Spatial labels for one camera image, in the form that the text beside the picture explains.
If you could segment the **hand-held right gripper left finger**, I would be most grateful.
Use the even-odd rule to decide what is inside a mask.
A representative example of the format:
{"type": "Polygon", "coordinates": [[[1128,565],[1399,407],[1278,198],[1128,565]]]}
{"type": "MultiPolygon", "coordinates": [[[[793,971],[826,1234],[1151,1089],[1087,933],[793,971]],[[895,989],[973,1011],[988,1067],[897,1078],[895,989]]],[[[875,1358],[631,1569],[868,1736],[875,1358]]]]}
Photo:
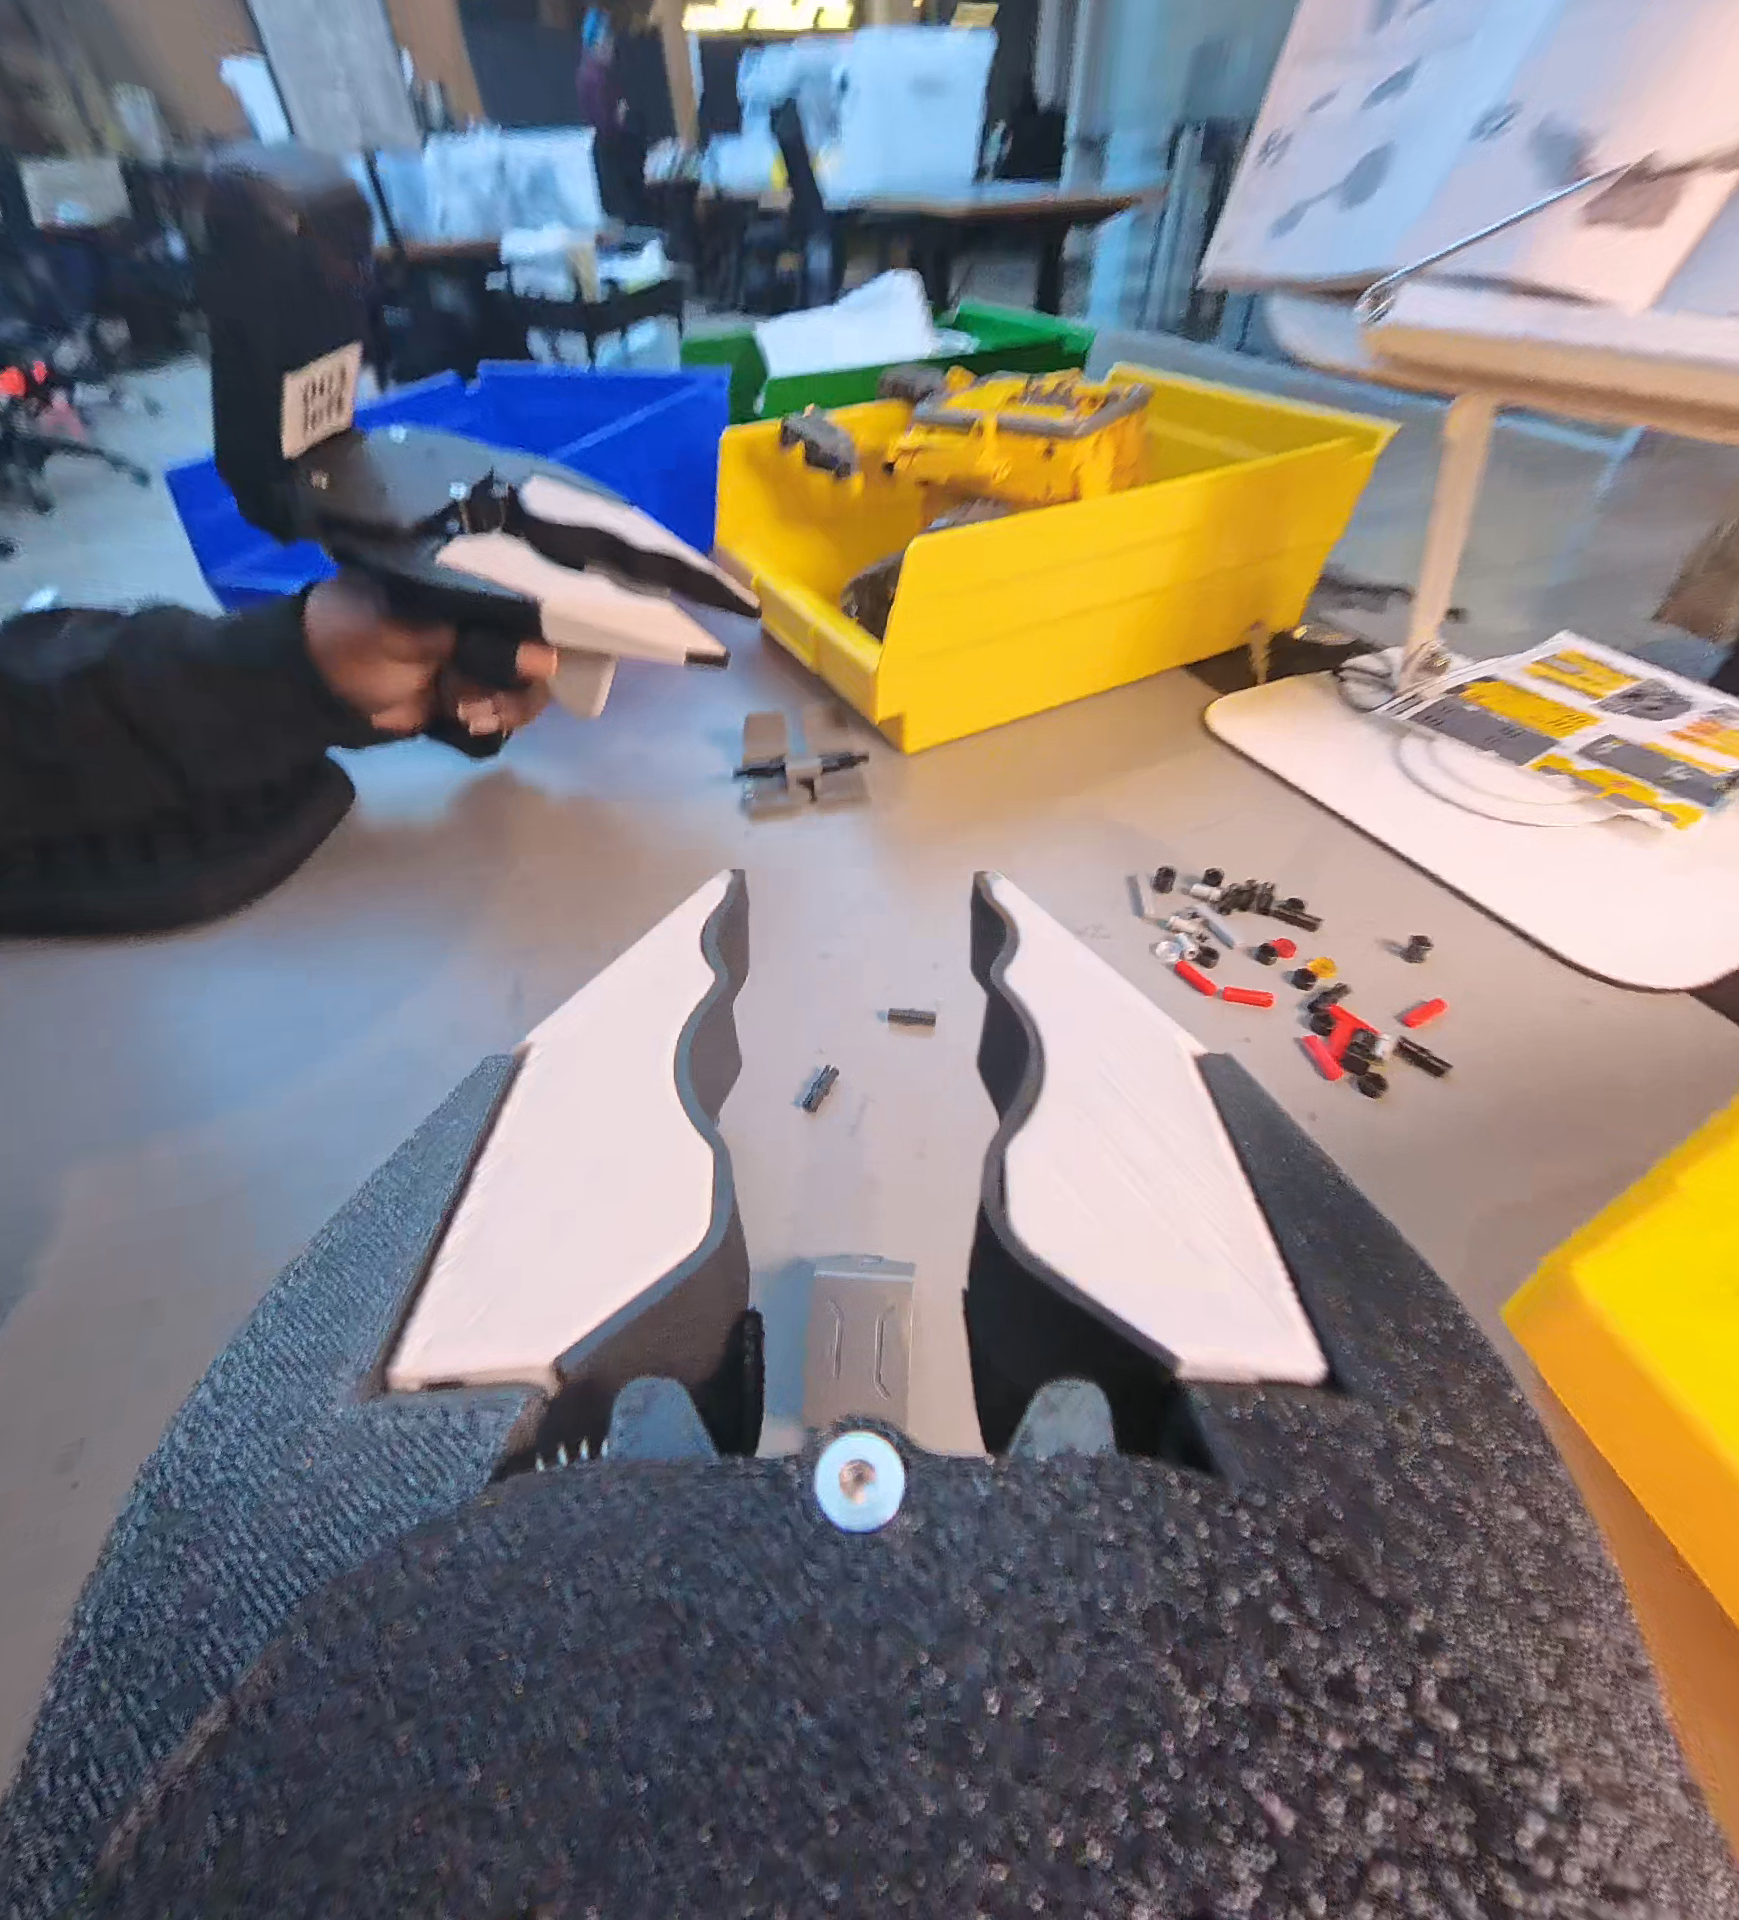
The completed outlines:
{"type": "Polygon", "coordinates": [[[715,1453],[757,1453],[763,1330],[722,1133],[748,899],[737,867],[714,874],[525,1035],[385,1351],[390,1395],[525,1388],[574,1454],[664,1379],[715,1453]]]}

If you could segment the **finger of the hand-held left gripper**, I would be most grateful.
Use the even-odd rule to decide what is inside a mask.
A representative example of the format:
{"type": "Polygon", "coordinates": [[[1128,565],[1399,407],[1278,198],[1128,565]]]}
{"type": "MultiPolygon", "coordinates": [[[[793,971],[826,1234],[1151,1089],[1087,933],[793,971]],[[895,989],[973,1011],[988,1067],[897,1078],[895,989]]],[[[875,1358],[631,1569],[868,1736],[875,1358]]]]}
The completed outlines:
{"type": "Polygon", "coordinates": [[[695,608],[757,615],[753,592],[631,503],[560,474],[531,474],[506,495],[506,532],[565,568],[598,568],[624,583],[695,608]]]}
{"type": "Polygon", "coordinates": [[[581,719],[604,714],[624,660],[723,669],[730,649],[685,608],[723,606],[733,579],[678,541],[628,547],[630,572],[567,565],[515,534],[468,534],[435,561],[448,588],[478,588],[534,618],[534,638],[557,653],[550,696],[581,719]]]}

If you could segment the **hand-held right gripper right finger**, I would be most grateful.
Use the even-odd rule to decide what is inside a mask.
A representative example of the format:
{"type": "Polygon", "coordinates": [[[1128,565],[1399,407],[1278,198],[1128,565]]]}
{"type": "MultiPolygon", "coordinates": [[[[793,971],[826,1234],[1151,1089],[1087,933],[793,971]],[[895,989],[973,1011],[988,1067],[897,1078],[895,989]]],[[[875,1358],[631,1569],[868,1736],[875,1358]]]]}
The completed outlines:
{"type": "Polygon", "coordinates": [[[963,1285],[981,1446],[1075,1382],[1107,1443],[1202,1460],[1199,1390],[1309,1395],[1330,1356],[1231,1126],[1242,1083],[1000,872],[972,883],[981,1156],[963,1285]]]}

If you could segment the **blue plastic bin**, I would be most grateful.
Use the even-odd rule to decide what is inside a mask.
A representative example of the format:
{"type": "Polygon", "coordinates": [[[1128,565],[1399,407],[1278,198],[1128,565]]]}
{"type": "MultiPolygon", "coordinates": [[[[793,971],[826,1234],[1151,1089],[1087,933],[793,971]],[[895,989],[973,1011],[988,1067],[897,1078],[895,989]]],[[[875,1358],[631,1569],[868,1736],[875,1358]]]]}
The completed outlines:
{"type": "MultiPolygon", "coordinates": [[[[714,549],[725,373],[483,362],[473,381],[442,373],[363,403],[356,419],[367,428],[437,428],[565,466],[691,547],[714,549]]],[[[165,481],[193,559],[224,609],[332,576],[319,547],[281,543],[249,525],[209,457],[169,466],[165,481]]]]}

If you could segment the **grey toy bracket piece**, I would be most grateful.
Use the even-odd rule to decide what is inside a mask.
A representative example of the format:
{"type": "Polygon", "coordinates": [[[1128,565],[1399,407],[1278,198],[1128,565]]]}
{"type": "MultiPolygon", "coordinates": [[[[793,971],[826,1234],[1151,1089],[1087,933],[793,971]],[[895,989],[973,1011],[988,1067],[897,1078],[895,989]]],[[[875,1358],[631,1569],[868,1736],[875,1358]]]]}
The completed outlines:
{"type": "Polygon", "coordinates": [[[809,1429],[907,1429],[916,1264],[882,1257],[816,1260],[809,1278],[803,1401],[809,1429]]]}

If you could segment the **grey desk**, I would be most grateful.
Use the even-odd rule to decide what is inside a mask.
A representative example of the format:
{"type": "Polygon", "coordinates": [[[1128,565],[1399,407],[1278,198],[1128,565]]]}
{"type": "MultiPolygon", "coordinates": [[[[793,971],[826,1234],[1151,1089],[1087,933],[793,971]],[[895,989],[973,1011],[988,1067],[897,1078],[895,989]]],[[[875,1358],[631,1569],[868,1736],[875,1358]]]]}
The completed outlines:
{"type": "Polygon", "coordinates": [[[1739,1095],[1739,984],[1624,991],[1394,862],[1218,743],[1184,671],[925,755],[869,799],[749,822],[743,718],[806,679],[633,667],[604,719],[494,762],[352,755],[356,806],[249,911],[147,944],[0,944],[0,1791],[142,1460],[273,1278],[483,1058],[725,867],[751,971],[725,1110],[767,1318],[766,1444],[801,1434],[821,1257],[916,1264],[916,1434],[978,1446],[961,1286],[994,1110],[970,893],[998,870],[1172,1020],[1235,1055],[1505,1348],[1536,1264],[1739,1095]],[[1288,1025],[1199,1000],[1128,879],[1263,875],[1317,903],[1360,997],[1441,994],[1442,1083],[1318,1080],[1288,1025]],[[928,1007],[936,1031],[882,1022],[928,1007]],[[797,1110],[833,1062],[824,1108],[797,1110]]]}

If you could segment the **whiteboard on stand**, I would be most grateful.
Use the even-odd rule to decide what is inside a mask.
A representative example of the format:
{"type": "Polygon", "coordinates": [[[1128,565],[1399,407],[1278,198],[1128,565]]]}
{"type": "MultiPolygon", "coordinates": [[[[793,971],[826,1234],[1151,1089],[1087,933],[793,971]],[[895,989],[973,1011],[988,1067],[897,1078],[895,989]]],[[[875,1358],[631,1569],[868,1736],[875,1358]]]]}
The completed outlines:
{"type": "Polygon", "coordinates": [[[415,152],[424,132],[383,2],[246,2],[300,146],[415,152]]]}

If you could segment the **white foam sheet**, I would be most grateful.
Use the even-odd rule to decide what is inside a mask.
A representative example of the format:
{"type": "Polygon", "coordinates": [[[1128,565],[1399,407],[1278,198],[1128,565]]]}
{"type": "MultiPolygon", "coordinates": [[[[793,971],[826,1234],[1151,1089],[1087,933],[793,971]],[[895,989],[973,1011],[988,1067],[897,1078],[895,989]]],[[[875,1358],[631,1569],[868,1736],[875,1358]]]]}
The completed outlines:
{"type": "Polygon", "coordinates": [[[939,328],[922,277],[899,268],[828,305],[757,321],[753,338],[767,379],[800,379],[925,360],[939,328]]]}

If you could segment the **yellow toy tracked vehicle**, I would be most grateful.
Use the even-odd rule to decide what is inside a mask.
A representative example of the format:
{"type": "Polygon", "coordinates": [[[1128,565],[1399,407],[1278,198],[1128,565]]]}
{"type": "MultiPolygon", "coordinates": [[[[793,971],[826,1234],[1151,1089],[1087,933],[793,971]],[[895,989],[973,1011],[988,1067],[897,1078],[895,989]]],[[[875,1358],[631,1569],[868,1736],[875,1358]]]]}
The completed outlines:
{"type": "Polygon", "coordinates": [[[928,534],[1106,498],[1148,474],[1155,386],[1145,381],[897,362],[880,373],[875,399],[902,411],[884,434],[859,434],[831,407],[788,413],[774,469],[845,498],[873,479],[904,486],[929,506],[928,534]]]}

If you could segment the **green plastic bin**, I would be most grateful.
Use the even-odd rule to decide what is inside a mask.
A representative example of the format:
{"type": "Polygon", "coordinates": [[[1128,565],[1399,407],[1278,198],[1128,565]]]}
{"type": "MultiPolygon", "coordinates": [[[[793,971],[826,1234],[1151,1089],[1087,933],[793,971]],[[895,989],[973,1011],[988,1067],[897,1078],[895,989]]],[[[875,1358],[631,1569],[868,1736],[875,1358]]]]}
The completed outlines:
{"type": "Polygon", "coordinates": [[[756,327],[695,331],[682,338],[682,367],[728,374],[730,424],[753,424],[807,407],[836,409],[875,400],[882,377],[894,367],[961,367],[984,373],[1079,371],[1093,349],[1093,328],[1040,310],[961,301],[943,314],[929,350],[894,359],[774,374],[756,338],[756,327]]]}

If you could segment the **yellow plastic bin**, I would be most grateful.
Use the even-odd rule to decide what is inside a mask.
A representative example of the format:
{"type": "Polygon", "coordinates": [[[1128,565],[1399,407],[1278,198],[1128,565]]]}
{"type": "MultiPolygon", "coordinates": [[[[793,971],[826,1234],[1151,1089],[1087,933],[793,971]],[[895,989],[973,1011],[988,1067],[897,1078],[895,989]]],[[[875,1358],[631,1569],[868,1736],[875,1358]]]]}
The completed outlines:
{"type": "Polygon", "coordinates": [[[1739,1629],[1739,1097],[1567,1238],[1502,1318],[1739,1629]]]}
{"type": "Polygon", "coordinates": [[[1298,623],[1399,424],[1115,362],[1149,391],[1137,484],[937,525],[942,490],[814,472],[730,426],[715,539],[763,635],[902,753],[1064,708],[1298,623]]]}

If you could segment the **white storage box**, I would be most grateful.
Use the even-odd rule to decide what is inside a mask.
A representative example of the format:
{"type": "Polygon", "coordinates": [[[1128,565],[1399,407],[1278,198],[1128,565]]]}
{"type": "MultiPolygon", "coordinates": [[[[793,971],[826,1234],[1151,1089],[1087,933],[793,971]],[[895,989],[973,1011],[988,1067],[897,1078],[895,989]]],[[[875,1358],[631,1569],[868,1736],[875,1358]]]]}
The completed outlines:
{"type": "Polygon", "coordinates": [[[833,51],[819,148],[829,205],[957,197],[978,179],[998,36],[989,27],[869,27],[833,51]]]}

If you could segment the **background work table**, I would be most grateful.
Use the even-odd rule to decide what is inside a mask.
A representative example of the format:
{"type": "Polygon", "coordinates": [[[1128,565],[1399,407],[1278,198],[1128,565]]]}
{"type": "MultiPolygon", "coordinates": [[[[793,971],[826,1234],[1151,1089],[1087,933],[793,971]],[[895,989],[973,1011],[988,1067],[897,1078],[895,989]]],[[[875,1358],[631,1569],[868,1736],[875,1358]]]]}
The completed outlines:
{"type": "Polygon", "coordinates": [[[1033,263],[1033,310],[1056,316],[1065,301],[1065,249],[1075,231],[1096,231],[1129,211],[1158,207],[1162,182],[1062,187],[980,182],[943,195],[871,197],[828,205],[833,268],[852,252],[902,252],[922,274],[929,305],[956,302],[957,263],[976,252],[1025,252],[1033,263]]]}

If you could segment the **white book stand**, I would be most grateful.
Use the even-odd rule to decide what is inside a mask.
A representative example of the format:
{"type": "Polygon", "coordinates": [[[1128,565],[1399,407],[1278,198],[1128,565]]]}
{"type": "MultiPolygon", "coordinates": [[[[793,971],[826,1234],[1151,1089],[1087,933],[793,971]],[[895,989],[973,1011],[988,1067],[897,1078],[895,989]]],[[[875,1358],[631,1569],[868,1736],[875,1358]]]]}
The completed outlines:
{"type": "MultiPolygon", "coordinates": [[[[1423,280],[1355,302],[1278,295],[1269,313],[1298,360],[1449,400],[1408,638],[1393,665],[1393,692],[1420,708],[1475,681],[1441,671],[1437,652],[1502,407],[1739,444],[1739,321],[1423,280]]],[[[1205,723],[1580,971],[1647,991],[1739,971],[1739,804],[1718,823],[1649,826],[1576,776],[1488,759],[1355,708],[1326,673],[1224,696],[1205,723]]]]}

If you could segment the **yellow printed leaflet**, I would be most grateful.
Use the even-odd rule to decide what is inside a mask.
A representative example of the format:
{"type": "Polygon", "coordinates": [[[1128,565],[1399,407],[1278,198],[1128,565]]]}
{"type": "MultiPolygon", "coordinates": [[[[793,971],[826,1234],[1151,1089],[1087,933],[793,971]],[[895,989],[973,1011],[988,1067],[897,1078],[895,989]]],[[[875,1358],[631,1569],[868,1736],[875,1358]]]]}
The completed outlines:
{"type": "Polygon", "coordinates": [[[1686,834],[1739,808],[1739,699],[1570,632],[1451,663],[1377,714],[1602,817],[1686,834]]]}

